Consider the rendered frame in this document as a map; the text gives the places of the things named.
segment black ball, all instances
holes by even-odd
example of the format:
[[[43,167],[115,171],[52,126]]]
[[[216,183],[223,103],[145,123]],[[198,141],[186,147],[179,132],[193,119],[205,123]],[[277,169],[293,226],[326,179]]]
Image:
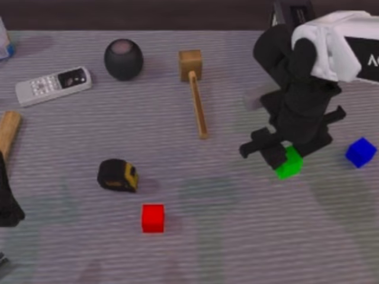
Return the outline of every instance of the black ball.
[[[131,40],[114,40],[105,50],[104,63],[108,73],[117,80],[130,80],[142,70],[142,51]]]

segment hammer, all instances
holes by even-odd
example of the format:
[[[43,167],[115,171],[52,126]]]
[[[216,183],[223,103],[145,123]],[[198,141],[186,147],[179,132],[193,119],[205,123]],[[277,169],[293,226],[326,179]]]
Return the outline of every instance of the hammer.
[[[197,87],[197,80],[201,80],[202,67],[203,60],[200,50],[179,51],[180,77],[182,81],[189,81],[191,84],[199,137],[206,139],[208,138],[207,124],[205,123],[203,105]]]
[[[0,121],[0,227],[16,227],[25,219],[12,194],[5,167],[20,124],[21,115],[15,111],[6,111]]]

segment cube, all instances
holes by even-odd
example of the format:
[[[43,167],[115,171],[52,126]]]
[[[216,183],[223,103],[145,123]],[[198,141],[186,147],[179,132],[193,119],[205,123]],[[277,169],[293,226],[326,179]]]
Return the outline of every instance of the cube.
[[[377,148],[362,137],[350,145],[345,157],[357,168],[363,167],[375,156]]]
[[[293,146],[286,149],[287,161],[275,170],[279,179],[287,179],[300,173],[303,167],[303,158]]]
[[[142,205],[142,231],[163,233],[165,230],[165,207],[162,204]]]

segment blue cube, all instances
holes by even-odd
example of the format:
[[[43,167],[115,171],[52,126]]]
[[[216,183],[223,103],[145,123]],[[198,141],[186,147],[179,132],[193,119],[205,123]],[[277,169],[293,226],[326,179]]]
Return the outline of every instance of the blue cube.
[[[375,156],[376,152],[376,147],[362,137],[350,145],[345,156],[354,166],[360,168],[367,164]]]

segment hammer head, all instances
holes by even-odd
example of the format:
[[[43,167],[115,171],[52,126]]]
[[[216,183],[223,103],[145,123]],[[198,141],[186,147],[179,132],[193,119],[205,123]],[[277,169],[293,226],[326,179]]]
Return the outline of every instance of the hammer head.
[[[189,81],[188,73],[194,71],[198,80],[201,80],[203,60],[200,50],[179,51],[179,71],[182,81]]]

